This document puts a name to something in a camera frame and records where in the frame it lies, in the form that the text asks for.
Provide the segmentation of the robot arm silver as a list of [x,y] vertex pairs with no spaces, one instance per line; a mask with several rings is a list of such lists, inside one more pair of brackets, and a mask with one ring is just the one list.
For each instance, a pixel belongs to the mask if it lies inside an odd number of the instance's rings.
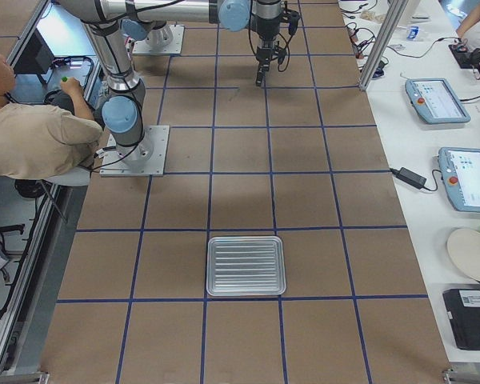
[[102,116],[115,143],[117,160],[104,173],[116,176],[162,174],[168,126],[147,126],[142,104],[146,93],[133,68],[125,38],[153,39],[160,46],[170,36],[170,21],[216,24],[229,31],[258,35],[253,54],[258,62],[256,84],[262,84],[272,61],[288,56],[279,43],[282,24],[295,33],[300,15],[284,1],[62,1],[61,6],[82,23],[98,56],[109,87]]
[[148,46],[161,48],[172,43],[174,36],[166,21],[141,22],[124,18],[122,32],[135,41],[146,41]]

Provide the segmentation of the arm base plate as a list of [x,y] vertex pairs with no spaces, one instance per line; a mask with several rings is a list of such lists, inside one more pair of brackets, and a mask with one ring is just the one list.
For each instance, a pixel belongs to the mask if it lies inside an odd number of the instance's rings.
[[171,56],[182,52],[183,25],[166,24],[152,30],[144,40],[136,41],[133,46],[134,56]]
[[164,175],[166,152],[170,136],[169,126],[144,126],[144,138],[131,153],[131,148],[116,146],[112,134],[107,145],[114,149],[103,157],[98,171],[103,177],[144,177]]

